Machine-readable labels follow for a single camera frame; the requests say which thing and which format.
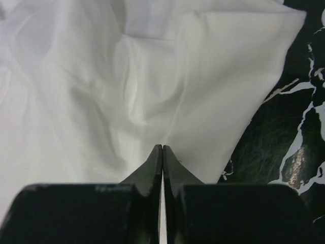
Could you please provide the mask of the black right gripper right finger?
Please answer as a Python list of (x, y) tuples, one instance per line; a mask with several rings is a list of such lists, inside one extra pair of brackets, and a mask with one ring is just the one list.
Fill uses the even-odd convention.
[(204, 184), (162, 149), (168, 243), (314, 243), (306, 206), (285, 185)]

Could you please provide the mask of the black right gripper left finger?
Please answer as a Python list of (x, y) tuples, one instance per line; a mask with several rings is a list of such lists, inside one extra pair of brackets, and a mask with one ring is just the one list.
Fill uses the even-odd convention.
[(163, 148), (118, 184), (33, 184), (13, 200), (1, 243), (159, 243)]

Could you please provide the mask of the white daisy print t-shirt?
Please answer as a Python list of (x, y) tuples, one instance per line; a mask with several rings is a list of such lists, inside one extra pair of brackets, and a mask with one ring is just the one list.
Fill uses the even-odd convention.
[(1, 1), (1, 215), (28, 184), (119, 182), (156, 144), (217, 182), (305, 17), (276, 1)]

